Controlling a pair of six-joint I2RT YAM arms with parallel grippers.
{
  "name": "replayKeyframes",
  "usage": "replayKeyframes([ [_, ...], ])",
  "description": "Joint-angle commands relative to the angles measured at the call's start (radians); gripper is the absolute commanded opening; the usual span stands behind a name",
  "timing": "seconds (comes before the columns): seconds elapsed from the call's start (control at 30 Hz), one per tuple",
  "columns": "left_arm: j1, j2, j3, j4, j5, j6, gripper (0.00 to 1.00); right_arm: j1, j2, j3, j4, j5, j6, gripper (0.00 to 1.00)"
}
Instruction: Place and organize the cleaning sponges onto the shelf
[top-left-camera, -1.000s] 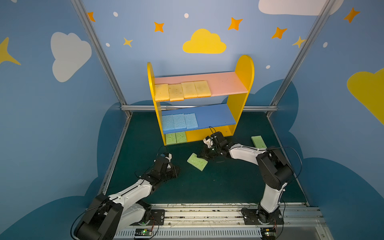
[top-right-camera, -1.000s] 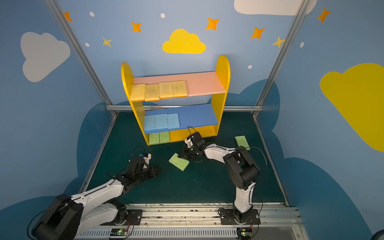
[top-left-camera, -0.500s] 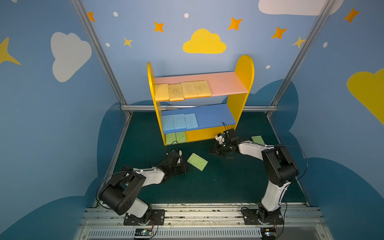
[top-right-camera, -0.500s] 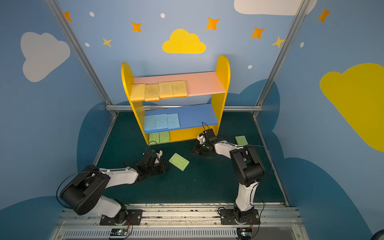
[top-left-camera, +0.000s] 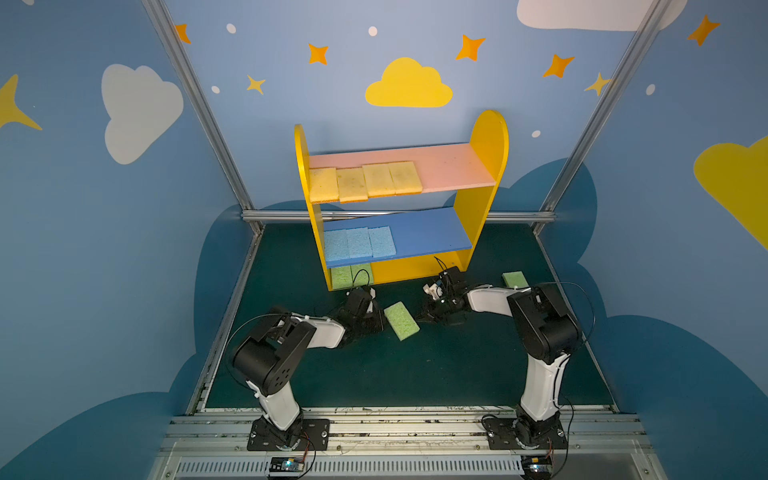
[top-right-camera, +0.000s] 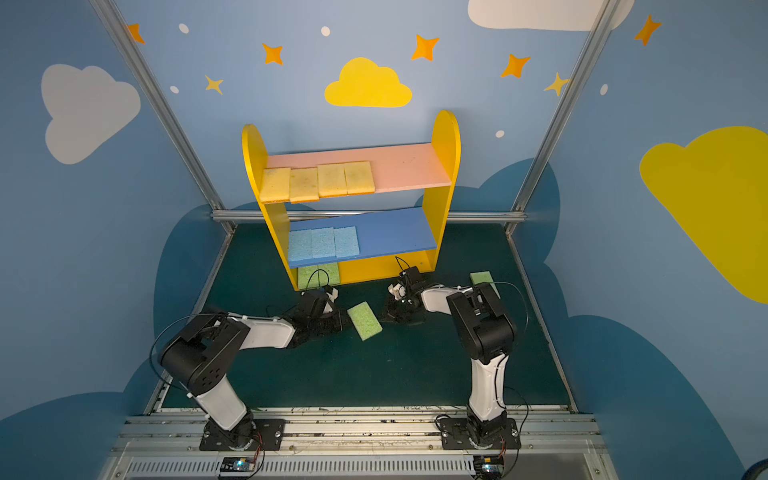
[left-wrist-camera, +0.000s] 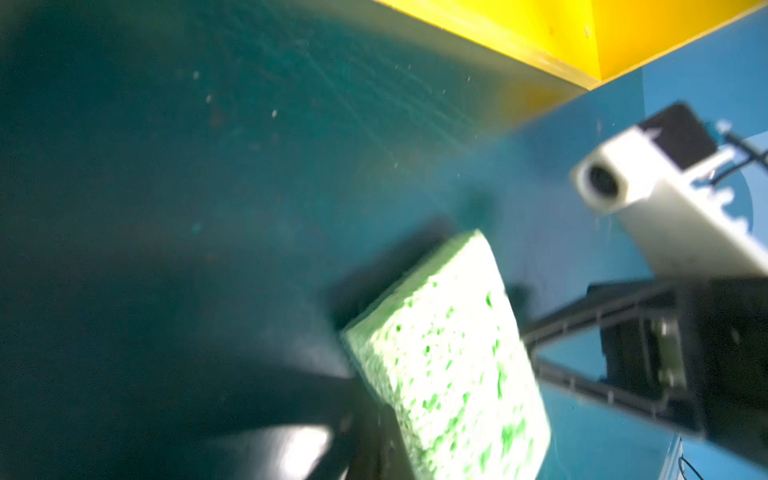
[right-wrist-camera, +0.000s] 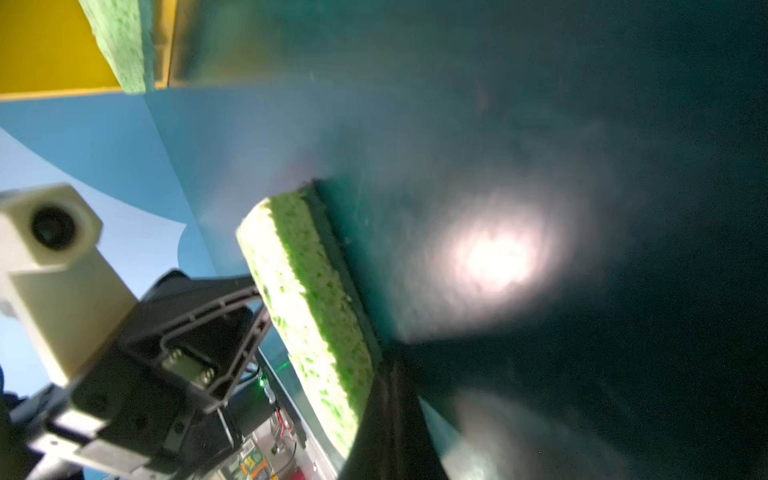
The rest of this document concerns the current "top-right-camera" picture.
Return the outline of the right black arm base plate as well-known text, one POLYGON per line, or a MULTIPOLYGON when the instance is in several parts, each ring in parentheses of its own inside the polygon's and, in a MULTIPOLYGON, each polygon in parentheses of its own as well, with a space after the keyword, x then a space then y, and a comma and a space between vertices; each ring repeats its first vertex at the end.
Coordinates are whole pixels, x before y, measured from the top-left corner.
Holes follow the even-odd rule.
POLYGON ((481 422, 474 418, 435 419, 444 450, 504 450, 521 447, 520 432, 514 419, 500 417, 481 422))

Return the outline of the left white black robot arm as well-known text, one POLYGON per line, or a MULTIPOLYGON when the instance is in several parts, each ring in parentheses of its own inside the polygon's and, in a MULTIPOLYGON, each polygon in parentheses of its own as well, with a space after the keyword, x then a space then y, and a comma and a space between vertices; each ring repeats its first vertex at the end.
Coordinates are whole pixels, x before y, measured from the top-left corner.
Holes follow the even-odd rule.
POLYGON ((293 349, 339 333, 347 317, 336 306, 335 287, 301 293, 298 304, 276 317, 235 313, 201 313, 190 320, 161 350, 160 365, 221 431, 246 426, 249 410, 235 393, 227 373, 239 352, 293 349))

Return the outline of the blue sponge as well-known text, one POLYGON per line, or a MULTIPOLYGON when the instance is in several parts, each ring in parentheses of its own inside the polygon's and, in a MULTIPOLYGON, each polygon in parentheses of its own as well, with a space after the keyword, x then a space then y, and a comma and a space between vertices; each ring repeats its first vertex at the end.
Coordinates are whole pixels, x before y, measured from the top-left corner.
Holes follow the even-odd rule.
POLYGON ((360 254, 357 229, 354 226, 334 228, 335 255, 338 259, 357 257, 360 254))
POLYGON ((333 228, 311 229, 310 233, 313 259, 336 257, 335 234, 333 228))
POLYGON ((312 231, 291 231, 289 235, 288 261, 301 262, 312 258, 312 231))

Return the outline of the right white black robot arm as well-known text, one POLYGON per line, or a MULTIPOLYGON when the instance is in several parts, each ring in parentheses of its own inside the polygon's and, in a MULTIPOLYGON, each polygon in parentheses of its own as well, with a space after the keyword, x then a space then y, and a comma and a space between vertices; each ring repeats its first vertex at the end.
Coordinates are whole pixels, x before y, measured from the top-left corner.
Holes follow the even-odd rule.
POLYGON ((505 368, 517 336, 508 309, 488 282, 471 287, 430 285, 417 267, 402 270, 388 286, 384 319, 410 323, 420 311, 449 315, 471 359, 467 420, 459 428, 475 447, 504 440, 511 426, 503 400, 505 368))

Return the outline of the yellow sponge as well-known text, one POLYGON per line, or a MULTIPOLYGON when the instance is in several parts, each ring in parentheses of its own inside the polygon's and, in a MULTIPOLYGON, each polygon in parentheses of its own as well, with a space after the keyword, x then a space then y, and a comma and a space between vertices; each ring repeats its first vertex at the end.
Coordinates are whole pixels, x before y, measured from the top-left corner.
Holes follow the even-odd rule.
POLYGON ((290 200, 291 169, 268 168, 263 171, 259 199, 262 203, 283 203, 290 200))
POLYGON ((320 198, 334 198, 348 194, 345 166, 323 164, 317 166, 318 194, 320 198))
POLYGON ((299 168, 290 172, 289 201, 292 204, 316 202, 320 198, 318 169, 299 168))
POLYGON ((367 195, 376 191, 371 165, 368 161, 343 165, 348 195, 367 195))

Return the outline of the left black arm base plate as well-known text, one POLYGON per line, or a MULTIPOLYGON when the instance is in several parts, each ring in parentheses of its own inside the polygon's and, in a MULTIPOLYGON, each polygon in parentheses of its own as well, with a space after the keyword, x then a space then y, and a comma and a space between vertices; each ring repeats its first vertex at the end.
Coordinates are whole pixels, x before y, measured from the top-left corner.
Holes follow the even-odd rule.
POLYGON ((200 451, 277 451, 281 447, 286 421, 245 417, 233 430, 208 420, 199 444, 200 451))

